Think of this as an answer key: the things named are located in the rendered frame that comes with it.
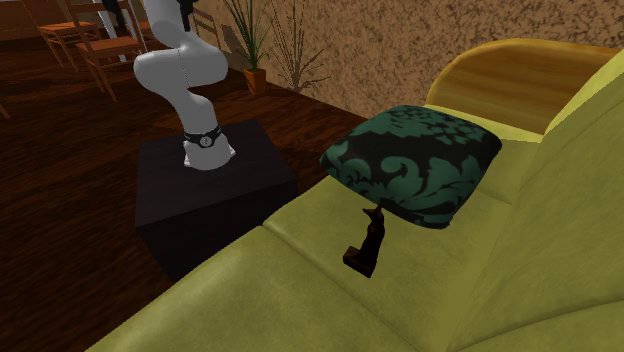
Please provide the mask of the dark brown cat figure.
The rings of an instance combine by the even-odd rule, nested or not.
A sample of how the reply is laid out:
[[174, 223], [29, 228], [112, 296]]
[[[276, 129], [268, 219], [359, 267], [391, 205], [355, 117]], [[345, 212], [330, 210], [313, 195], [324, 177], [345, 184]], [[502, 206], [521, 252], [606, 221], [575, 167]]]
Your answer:
[[379, 250], [385, 236], [384, 216], [380, 205], [374, 209], [364, 209], [363, 212], [370, 218], [366, 238], [359, 249], [350, 246], [345, 251], [343, 263], [370, 278], [375, 270]]

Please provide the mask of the potted green plant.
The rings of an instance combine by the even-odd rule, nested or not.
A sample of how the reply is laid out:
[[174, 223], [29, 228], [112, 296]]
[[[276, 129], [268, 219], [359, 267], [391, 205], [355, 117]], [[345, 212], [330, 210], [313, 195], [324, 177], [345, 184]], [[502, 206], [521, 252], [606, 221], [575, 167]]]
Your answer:
[[266, 70], [260, 67], [260, 61], [266, 56], [262, 50], [273, 19], [265, 27], [261, 26], [262, 13], [266, 8], [264, 0], [222, 0], [230, 12], [243, 40], [240, 55], [249, 63], [243, 73], [249, 91], [253, 95], [263, 95], [267, 91]]

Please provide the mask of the yellow-green sofa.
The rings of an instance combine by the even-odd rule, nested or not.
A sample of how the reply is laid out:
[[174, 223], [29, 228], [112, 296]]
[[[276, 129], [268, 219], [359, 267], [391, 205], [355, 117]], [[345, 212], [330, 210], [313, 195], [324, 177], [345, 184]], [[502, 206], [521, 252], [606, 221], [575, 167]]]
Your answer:
[[454, 59], [426, 104], [503, 147], [447, 228], [325, 178], [87, 352], [624, 352], [624, 49], [538, 39]]

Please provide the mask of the green black patterned cushion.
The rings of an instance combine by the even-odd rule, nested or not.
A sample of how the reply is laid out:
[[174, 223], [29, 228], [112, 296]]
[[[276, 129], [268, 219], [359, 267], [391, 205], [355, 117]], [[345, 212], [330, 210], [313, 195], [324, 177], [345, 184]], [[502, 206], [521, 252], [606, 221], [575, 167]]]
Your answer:
[[320, 164], [394, 215], [444, 229], [501, 149], [495, 134], [473, 122], [403, 105], [355, 127], [322, 154]]

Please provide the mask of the black robot stand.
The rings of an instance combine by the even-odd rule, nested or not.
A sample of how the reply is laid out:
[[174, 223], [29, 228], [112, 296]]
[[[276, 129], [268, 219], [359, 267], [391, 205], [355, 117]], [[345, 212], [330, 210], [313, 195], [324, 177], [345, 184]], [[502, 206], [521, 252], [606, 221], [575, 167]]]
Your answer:
[[224, 131], [236, 155], [211, 171], [182, 164], [181, 135], [139, 146], [135, 227], [173, 282], [298, 196], [295, 173], [258, 121]]

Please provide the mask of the wooden chair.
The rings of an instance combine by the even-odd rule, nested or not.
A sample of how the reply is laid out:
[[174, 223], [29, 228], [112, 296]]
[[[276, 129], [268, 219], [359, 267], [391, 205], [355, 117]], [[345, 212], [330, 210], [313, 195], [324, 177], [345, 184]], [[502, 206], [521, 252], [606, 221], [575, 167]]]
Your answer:
[[58, 44], [61, 47], [74, 70], [78, 72], [79, 68], [70, 53], [69, 45], [79, 43], [81, 38], [74, 22], [52, 23], [53, 19], [57, 19], [60, 15], [62, 15], [62, 11], [58, 6], [57, 0], [20, 1], [30, 18], [33, 20], [37, 30], [43, 37], [55, 59], [58, 61], [59, 65], [63, 67], [64, 63], [55, 49], [55, 44]]
[[117, 38], [99, 39], [91, 41], [86, 35], [86, 26], [82, 25], [78, 19], [79, 13], [105, 11], [106, 8], [103, 3], [84, 3], [73, 4], [70, 0], [63, 0], [67, 7], [73, 23], [78, 30], [80, 36], [80, 42], [76, 44], [81, 57], [87, 64], [89, 72], [92, 74], [96, 84], [101, 92], [107, 91], [114, 102], [117, 98], [110, 86], [110, 83], [104, 72], [105, 67], [116, 67], [123, 65], [123, 62], [114, 62], [109, 64], [102, 64], [104, 59], [113, 58], [126, 54], [142, 54], [147, 52], [147, 46], [143, 39], [140, 26], [138, 25], [133, 5], [130, 0], [116, 0], [120, 10], [127, 10], [129, 12], [129, 19], [131, 27], [134, 30], [135, 36], [131, 35], [122, 36]]

